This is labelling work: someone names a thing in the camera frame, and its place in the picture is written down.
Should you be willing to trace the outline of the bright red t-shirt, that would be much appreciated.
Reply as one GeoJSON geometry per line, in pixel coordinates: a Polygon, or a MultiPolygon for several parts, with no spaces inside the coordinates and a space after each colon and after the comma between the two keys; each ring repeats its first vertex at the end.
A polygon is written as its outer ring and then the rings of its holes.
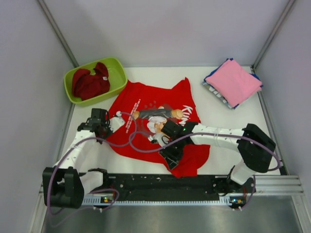
{"type": "Polygon", "coordinates": [[[168,120],[185,125],[188,121],[199,123],[188,78],[182,79],[171,89],[128,82],[109,109],[113,116],[117,111],[124,115],[125,125],[113,133],[108,141],[117,154],[132,159],[163,164],[175,177],[194,177],[197,170],[209,158],[209,145],[188,145],[179,165],[169,170],[158,151],[147,154],[148,150],[159,148],[151,144],[148,136],[160,132],[168,120]]]}

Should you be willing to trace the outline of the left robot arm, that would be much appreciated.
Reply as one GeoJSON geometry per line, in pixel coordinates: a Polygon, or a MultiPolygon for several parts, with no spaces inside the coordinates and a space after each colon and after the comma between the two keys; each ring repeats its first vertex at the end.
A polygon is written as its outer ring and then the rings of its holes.
{"type": "Polygon", "coordinates": [[[108,111],[93,108],[91,116],[78,126],[63,157],[43,170],[44,203],[48,208],[78,209],[84,197],[94,189],[103,193],[110,188],[105,169],[89,168],[85,173],[80,169],[93,146],[97,142],[101,144],[112,133],[108,111]]]}

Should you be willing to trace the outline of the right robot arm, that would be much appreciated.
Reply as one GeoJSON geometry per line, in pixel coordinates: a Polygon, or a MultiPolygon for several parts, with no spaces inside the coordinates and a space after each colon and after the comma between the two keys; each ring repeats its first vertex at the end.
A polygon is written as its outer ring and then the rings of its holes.
{"type": "Polygon", "coordinates": [[[161,146],[159,153],[171,170],[179,165],[188,145],[210,145],[238,152],[241,161],[215,186],[218,193],[224,194],[238,192],[256,173],[268,172],[276,148],[275,142],[251,123],[242,129],[222,129],[197,122],[181,125],[169,120],[150,141],[161,146]]]}

